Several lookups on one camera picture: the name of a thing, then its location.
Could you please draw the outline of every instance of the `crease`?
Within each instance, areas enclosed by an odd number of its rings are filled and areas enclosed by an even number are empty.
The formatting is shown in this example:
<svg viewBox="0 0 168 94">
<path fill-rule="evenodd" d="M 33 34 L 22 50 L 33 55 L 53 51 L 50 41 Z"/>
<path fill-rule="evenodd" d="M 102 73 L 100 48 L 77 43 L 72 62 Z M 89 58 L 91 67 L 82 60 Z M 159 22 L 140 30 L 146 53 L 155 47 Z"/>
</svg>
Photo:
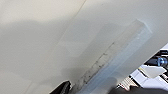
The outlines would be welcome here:
<svg viewBox="0 0 168 94">
<path fill-rule="evenodd" d="M 79 10 L 76 12 L 76 14 L 74 14 L 74 16 L 70 19 L 70 21 L 68 22 L 68 25 L 66 26 L 65 30 L 63 31 L 63 34 L 61 36 L 61 38 L 59 39 L 59 41 L 57 43 L 55 43 L 55 45 L 53 45 L 49 51 L 48 54 L 46 55 L 46 58 L 42 61 L 44 63 L 43 66 L 41 66 L 39 68 L 39 70 L 43 69 L 44 66 L 47 64 L 48 59 L 51 57 L 52 53 L 54 52 L 54 50 L 57 48 L 57 45 L 59 44 L 59 42 L 63 39 L 63 37 L 66 34 L 66 31 L 68 29 L 68 27 L 71 25 L 71 23 L 73 22 L 73 20 L 76 18 L 76 16 L 79 14 L 79 12 L 81 11 L 81 9 L 83 8 L 84 4 L 86 3 L 87 0 L 84 0 L 81 7 L 79 8 Z M 27 94 L 28 90 L 30 89 L 30 87 L 32 86 L 33 81 L 31 81 L 31 83 L 29 84 L 29 86 L 27 87 L 27 89 L 25 90 L 25 92 L 23 94 Z"/>
</svg>

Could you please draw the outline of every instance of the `black object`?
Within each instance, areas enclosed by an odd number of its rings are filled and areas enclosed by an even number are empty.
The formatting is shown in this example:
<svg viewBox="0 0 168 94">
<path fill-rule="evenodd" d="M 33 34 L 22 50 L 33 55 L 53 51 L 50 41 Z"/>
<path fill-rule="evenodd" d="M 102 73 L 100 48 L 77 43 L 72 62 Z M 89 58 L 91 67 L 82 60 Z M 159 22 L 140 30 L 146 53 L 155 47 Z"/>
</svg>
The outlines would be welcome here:
<svg viewBox="0 0 168 94">
<path fill-rule="evenodd" d="M 50 94 L 68 94 L 71 83 L 69 81 L 65 81 L 60 84 L 54 91 Z"/>
<path fill-rule="evenodd" d="M 159 66 L 168 69 L 168 57 L 165 55 L 168 55 L 168 50 L 160 50 L 152 58 L 145 62 L 145 65 Z"/>
<path fill-rule="evenodd" d="M 168 61 L 166 57 L 163 56 L 154 56 L 151 59 L 149 59 L 147 62 L 145 62 L 145 65 L 150 66 L 161 66 L 166 68 L 168 65 Z"/>
<path fill-rule="evenodd" d="M 160 50 L 156 56 L 161 56 L 161 55 L 168 55 L 168 50 Z"/>
</svg>

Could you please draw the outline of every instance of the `white wall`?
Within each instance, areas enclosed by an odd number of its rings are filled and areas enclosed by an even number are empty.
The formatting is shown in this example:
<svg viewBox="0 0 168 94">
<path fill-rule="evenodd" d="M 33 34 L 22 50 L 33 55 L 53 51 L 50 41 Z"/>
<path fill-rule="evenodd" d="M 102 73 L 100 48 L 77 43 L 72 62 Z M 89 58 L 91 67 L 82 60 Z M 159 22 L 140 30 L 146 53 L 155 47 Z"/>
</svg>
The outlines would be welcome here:
<svg viewBox="0 0 168 94">
<path fill-rule="evenodd" d="M 135 19 L 154 33 L 142 58 L 154 54 L 168 40 L 167 8 L 167 0 L 1 0 L 0 93 L 74 83 Z"/>
</svg>

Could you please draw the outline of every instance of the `white surface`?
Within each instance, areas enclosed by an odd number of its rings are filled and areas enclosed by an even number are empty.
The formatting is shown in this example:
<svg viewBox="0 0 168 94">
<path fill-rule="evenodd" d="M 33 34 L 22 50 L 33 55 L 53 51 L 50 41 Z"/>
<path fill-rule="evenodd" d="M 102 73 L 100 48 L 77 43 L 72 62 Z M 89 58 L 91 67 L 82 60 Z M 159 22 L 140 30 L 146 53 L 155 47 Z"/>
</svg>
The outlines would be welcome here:
<svg viewBox="0 0 168 94">
<path fill-rule="evenodd" d="M 166 72 L 166 69 L 158 66 L 141 65 L 139 69 L 148 77 L 155 78 Z"/>
<path fill-rule="evenodd" d="M 141 72 L 135 70 L 131 76 L 134 80 L 144 88 L 160 88 L 168 91 L 168 83 L 163 80 L 160 76 L 155 78 L 145 77 Z"/>
<path fill-rule="evenodd" d="M 140 58 L 168 40 L 167 0 L 87 0 L 80 10 L 83 3 L 0 0 L 1 94 L 46 94 L 64 80 L 74 83 L 135 19 L 154 32 L 155 48 Z"/>
</svg>

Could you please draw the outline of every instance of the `dark object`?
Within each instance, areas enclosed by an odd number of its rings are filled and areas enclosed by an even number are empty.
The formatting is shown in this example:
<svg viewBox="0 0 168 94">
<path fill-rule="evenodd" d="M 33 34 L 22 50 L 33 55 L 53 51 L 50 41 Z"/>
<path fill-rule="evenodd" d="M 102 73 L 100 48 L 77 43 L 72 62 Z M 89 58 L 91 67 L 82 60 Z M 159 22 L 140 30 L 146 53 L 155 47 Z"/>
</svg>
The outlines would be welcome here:
<svg viewBox="0 0 168 94">
<path fill-rule="evenodd" d="M 156 56 L 161 56 L 161 55 L 168 55 L 168 50 L 160 50 Z"/>
<path fill-rule="evenodd" d="M 50 94 L 68 94 L 71 83 L 69 81 L 63 82 Z"/>
<path fill-rule="evenodd" d="M 168 61 L 166 57 L 154 56 L 151 59 L 149 59 L 147 62 L 145 62 L 145 65 L 161 66 L 161 67 L 167 68 Z"/>
</svg>

